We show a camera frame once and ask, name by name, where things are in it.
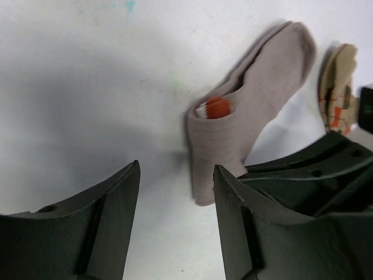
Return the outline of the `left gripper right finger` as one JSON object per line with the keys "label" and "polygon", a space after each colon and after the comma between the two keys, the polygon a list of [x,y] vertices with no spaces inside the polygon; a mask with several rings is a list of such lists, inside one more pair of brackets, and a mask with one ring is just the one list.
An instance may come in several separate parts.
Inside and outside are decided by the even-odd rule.
{"label": "left gripper right finger", "polygon": [[214,194],[227,279],[371,279],[372,213],[290,210],[222,166]]}

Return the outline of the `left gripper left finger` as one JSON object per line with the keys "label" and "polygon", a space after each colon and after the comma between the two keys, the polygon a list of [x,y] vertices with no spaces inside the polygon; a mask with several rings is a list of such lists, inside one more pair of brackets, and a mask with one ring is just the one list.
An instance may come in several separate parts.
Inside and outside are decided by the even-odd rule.
{"label": "left gripper left finger", "polygon": [[37,212],[1,216],[1,278],[122,279],[139,183],[134,161]]}

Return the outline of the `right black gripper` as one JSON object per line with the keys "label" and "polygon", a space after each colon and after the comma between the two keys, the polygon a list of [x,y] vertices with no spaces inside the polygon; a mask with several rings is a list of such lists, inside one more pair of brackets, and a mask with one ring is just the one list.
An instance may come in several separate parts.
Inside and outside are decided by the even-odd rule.
{"label": "right black gripper", "polygon": [[[372,84],[360,90],[358,126],[373,131]],[[243,184],[314,218],[372,208],[372,151],[336,132],[292,155],[248,166],[247,171]]]}

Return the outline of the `grey sock red stripes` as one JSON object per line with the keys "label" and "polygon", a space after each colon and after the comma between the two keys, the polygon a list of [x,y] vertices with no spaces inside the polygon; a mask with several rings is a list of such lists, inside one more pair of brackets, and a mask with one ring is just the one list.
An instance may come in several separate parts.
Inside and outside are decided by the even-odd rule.
{"label": "grey sock red stripes", "polygon": [[198,100],[186,114],[193,197],[214,203],[213,171],[224,166],[234,176],[256,139],[303,87],[314,65],[315,41],[305,24],[286,22],[264,35],[227,82]]}

